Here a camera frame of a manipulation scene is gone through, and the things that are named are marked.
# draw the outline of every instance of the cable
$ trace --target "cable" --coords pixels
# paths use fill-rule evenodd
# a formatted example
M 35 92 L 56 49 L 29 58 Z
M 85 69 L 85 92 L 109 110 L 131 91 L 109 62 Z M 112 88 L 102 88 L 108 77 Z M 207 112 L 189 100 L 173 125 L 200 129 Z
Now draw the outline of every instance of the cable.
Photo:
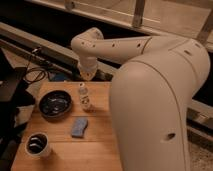
M 33 84 L 35 82 L 38 82 L 38 81 L 41 81 L 43 80 L 44 78 L 48 78 L 48 80 L 50 81 L 50 74 L 53 74 L 53 73 L 63 73 L 65 75 L 68 76 L 68 74 L 63 71 L 63 70 L 60 70 L 60 69 L 57 69 L 55 67 L 53 67 L 53 64 L 47 60 L 40 60 L 40 59 L 36 59 L 36 56 L 38 55 L 38 53 L 41 52 L 41 48 L 35 48 L 30 56 L 29 56 L 29 60 L 28 60 L 28 64 L 27 64 L 27 72 L 25 74 L 25 77 L 24 77 L 24 80 L 28 83 L 28 84 Z M 42 66 L 40 67 L 34 67 L 34 68 L 30 68 L 29 69 L 29 66 L 30 66 L 30 63 L 32 61 L 32 58 L 35 58 L 36 60 L 40 60 L 39 62 L 41 63 Z M 38 74 L 35 76 L 34 79 L 29 79 L 29 74 L 32 74 L 33 72 L 38 72 Z

